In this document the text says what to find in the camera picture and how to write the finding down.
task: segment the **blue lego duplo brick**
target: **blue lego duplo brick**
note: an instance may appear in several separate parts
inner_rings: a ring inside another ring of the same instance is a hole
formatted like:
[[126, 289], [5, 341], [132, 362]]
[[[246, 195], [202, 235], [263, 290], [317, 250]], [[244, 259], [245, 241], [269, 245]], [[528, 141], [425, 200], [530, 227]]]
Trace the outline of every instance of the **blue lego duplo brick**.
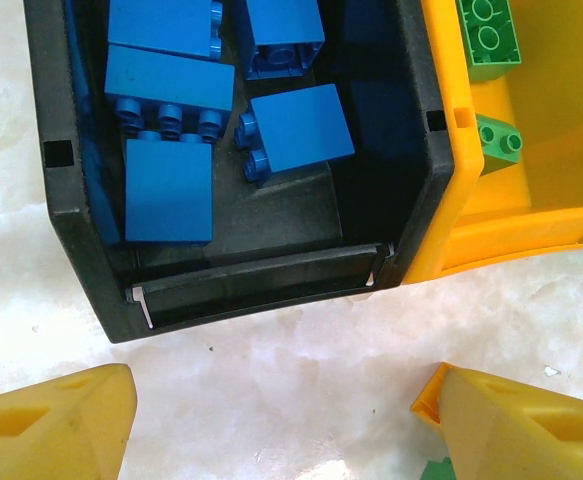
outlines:
[[260, 186], [355, 153], [335, 85], [254, 98], [235, 140], [249, 149], [247, 180]]
[[213, 238], [212, 146], [140, 132], [127, 140], [126, 240], [204, 245]]
[[247, 80], [304, 75], [324, 44], [317, 0], [234, 0]]
[[233, 109], [235, 68], [109, 46], [105, 92], [129, 134], [155, 125], [164, 139], [186, 133], [215, 143]]
[[212, 0], [111, 0], [109, 43], [219, 60], [222, 16]]

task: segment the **green lego duplo brick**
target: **green lego duplo brick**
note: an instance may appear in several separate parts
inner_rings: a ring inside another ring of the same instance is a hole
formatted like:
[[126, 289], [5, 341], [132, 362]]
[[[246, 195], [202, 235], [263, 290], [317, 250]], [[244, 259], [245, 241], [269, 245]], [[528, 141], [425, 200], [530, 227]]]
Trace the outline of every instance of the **green lego duplo brick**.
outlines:
[[495, 80], [522, 63], [508, 0], [457, 0], [469, 80]]
[[495, 172], [520, 161], [522, 135], [513, 125], [478, 115], [478, 132], [484, 153], [482, 175]]
[[442, 463], [429, 462], [420, 480], [456, 480], [451, 459], [447, 457]]

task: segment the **black storage container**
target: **black storage container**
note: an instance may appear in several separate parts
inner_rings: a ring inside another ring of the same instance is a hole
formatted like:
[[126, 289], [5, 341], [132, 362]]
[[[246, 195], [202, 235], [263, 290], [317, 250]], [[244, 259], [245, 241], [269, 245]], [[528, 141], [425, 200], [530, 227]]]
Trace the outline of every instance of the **black storage container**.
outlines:
[[[231, 1], [222, 62], [237, 66]], [[106, 0], [24, 0], [49, 213], [112, 342], [400, 285], [453, 174], [419, 0], [319, 0], [304, 78], [244, 82], [214, 155], [214, 240], [123, 241], [122, 139], [104, 96]], [[257, 190], [231, 132], [252, 97], [335, 83], [356, 147], [331, 172]]]

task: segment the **yellow plastic piece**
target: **yellow plastic piece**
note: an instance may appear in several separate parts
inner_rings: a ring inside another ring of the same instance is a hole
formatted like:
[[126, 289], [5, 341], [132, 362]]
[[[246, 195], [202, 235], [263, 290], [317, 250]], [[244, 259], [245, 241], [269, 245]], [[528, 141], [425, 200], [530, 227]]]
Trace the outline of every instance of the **yellow plastic piece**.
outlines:
[[412, 411], [458, 480], [583, 480], [583, 400], [442, 364]]
[[[510, 5], [523, 63], [470, 84], [456, 0], [422, 0], [455, 172], [406, 283], [583, 248], [583, 3]], [[476, 113], [518, 128], [520, 164], [480, 176]]]
[[118, 478], [135, 409], [126, 365], [0, 395], [0, 480]]

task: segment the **white floor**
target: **white floor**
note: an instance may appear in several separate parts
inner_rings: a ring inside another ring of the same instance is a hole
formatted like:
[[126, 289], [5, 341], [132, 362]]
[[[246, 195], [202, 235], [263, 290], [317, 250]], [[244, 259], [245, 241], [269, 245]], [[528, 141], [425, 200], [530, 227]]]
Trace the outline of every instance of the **white floor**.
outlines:
[[583, 252], [110, 345], [47, 217], [34, 115], [2, 0], [0, 393], [128, 363], [121, 478], [418, 479], [445, 448], [408, 408], [441, 360], [583, 398]]

